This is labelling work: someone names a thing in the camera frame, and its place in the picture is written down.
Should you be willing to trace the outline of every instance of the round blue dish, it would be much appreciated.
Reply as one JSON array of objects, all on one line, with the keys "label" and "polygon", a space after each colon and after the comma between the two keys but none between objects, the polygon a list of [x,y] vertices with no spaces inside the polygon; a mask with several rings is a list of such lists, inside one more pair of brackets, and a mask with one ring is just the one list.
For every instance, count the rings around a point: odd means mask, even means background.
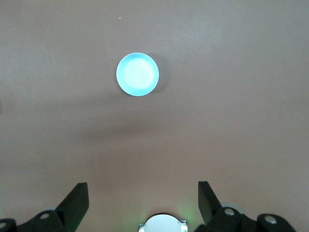
[{"label": "round blue dish", "polygon": [[119,62],[116,76],[124,92],[133,96],[144,96],[157,85],[159,69],[150,56],[131,53]]}]

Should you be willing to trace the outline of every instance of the light blue plate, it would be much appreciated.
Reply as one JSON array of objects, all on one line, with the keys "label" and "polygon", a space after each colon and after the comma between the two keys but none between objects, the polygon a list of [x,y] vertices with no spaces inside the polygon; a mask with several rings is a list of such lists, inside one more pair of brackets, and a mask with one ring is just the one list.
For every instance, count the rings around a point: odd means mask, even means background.
[{"label": "light blue plate", "polygon": [[143,53],[131,53],[118,64],[117,81],[124,92],[143,96],[155,88],[159,81],[159,69],[155,61]]}]

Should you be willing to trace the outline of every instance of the black bracket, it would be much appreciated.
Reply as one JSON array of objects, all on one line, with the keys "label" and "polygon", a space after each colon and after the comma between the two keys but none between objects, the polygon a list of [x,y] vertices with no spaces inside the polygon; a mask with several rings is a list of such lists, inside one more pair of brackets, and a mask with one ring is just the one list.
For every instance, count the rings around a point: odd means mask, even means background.
[{"label": "black bracket", "polygon": [[79,183],[55,210],[41,212],[19,226],[14,219],[0,219],[0,232],[75,232],[88,208],[87,183]]},{"label": "black bracket", "polygon": [[198,183],[198,207],[205,225],[195,232],[296,232],[282,217],[261,214],[257,221],[231,207],[222,207],[207,181]]}]

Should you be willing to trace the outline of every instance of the blue bowl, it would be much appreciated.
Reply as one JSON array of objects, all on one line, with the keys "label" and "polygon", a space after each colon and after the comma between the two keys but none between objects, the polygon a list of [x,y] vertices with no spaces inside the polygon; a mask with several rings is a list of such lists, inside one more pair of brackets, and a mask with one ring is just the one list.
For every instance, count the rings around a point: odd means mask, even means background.
[{"label": "blue bowl", "polygon": [[116,76],[124,92],[132,96],[144,96],[157,85],[159,69],[150,56],[131,53],[119,62]]}]

